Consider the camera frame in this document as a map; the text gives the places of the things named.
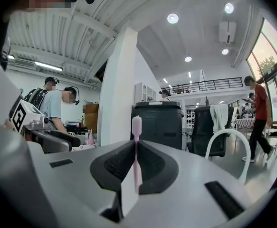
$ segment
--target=tree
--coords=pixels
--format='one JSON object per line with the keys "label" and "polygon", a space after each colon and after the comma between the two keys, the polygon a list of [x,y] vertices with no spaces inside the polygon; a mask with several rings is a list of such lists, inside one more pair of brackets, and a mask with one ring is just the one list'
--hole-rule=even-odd
{"label": "tree", "polygon": [[265,58],[265,60],[260,63],[260,68],[258,68],[259,73],[264,75],[273,67],[274,64],[276,64],[276,62],[273,56]]}

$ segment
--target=pink toothbrush head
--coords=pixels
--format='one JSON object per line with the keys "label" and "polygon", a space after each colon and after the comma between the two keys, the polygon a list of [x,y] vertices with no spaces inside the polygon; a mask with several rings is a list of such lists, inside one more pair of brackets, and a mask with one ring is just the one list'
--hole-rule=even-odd
{"label": "pink toothbrush head", "polygon": [[142,134],[142,118],[136,116],[132,119],[132,134],[134,135],[134,140],[137,142],[139,140],[139,135]]}

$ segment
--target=brown box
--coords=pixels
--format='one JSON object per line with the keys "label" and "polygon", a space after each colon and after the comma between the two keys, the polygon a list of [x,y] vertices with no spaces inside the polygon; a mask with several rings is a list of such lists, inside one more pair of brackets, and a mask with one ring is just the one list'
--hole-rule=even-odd
{"label": "brown box", "polygon": [[98,108],[99,104],[86,104],[85,107],[85,124],[92,133],[97,133]]}

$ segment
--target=black pants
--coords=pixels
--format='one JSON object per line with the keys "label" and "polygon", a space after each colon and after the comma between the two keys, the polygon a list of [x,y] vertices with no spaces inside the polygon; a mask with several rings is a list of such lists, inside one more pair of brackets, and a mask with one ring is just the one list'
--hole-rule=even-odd
{"label": "black pants", "polygon": [[261,145],[263,151],[268,154],[270,152],[271,146],[267,139],[263,135],[264,128],[266,126],[267,120],[257,120],[254,122],[253,130],[250,136],[249,145],[251,150],[251,159],[254,159],[257,141]]}

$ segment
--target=red shirt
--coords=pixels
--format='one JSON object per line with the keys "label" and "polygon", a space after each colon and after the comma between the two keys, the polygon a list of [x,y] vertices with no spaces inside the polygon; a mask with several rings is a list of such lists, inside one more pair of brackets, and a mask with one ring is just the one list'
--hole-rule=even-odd
{"label": "red shirt", "polygon": [[258,120],[267,120],[267,107],[266,107],[266,99],[267,94],[263,86],[257,84],[255,88],[256,93],[256,102],[254,105],[256,106],[256,119]]}

